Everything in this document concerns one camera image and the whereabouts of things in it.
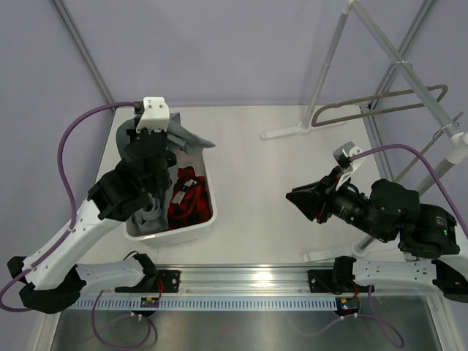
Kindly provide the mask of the red black plaid shirt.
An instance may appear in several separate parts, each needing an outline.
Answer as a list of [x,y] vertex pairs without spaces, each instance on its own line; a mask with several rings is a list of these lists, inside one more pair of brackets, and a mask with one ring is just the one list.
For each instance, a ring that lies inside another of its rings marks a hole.
[[198,176],[192,166],[178,169],[167,219],[170,229],[207,222],[212,217],[208,186],[204,176]]

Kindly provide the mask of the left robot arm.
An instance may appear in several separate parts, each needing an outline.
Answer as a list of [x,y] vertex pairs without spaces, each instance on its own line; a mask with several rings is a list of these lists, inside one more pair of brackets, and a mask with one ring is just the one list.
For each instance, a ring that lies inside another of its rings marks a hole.
[[121,161],[88,191],[72,218],[41,249],[28,257],[12,257],[12,282],[21,281],[22,307],[16,313],[62,312],[82,295],[102,290],[148,292],[159,272],[146,254],[114,263],[84,265],[79,261],[101,238],[139,210],[151,210],[170,186],[168,170],[176,156],[165,131],[134,132]]

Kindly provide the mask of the hanger of plaid shirt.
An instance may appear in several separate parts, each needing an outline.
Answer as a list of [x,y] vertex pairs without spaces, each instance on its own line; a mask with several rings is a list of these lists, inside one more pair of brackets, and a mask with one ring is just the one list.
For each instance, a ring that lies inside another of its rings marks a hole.
[[[459,125],[458,120],[463,116],[464,112],[461,111],[459,112],[454,118],[453,118],[453,124]],[[442,137],[443,131],[439,130],[437,131],[432,139],[426,144],[426,146],[423,147],[423,149],[420,151],[422,155],[425,155],[433,146],[434,144]],[[399,183],[402,181],[405,176],[408,174],[409,171],[419,162],[419,158],[416,156],[412,159],[412,161],[396,176],[395,182]]]

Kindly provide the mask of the grey shirt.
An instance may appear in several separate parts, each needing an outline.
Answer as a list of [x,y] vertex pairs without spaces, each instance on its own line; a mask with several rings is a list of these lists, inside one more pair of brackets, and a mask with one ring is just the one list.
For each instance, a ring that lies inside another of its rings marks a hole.
[[[136,118],[125,121],[116,132],[116,146],[120,157],[124,156],[124,148],[130,143],[127,131],[136,124]],[[167,149],[175,155],[184,152],[188,156],[197,156],[204,148],[214,148],[216,145],[184,128],[181,125],[179,113],[171,113],[167,128]],[[138,210],[131,220],[142,235],[154,234],[169,230],[167,212],[170,206],[170,197],[177,181],[178,168],[168,170],[170,186],[163,195],[150,196],[151,206]]]

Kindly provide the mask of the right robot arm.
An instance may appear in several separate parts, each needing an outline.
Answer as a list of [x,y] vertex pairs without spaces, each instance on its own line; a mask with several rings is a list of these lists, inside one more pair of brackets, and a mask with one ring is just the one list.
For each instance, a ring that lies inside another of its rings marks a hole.
[[436,290],[448,300],[467,302],[467,237],[461,223],[444,208],[421,203],[416,191],[380,179],[365,195],[335,167],[285,197],[311,222],[324,224],[336,217],[381,244],[396,242],[404,255],[404,261],[390,263],[367,260],[358,247],[338,254],[311,252],[309,262],[333,260],[328,273],[308,272],[313,293],[392,285]]

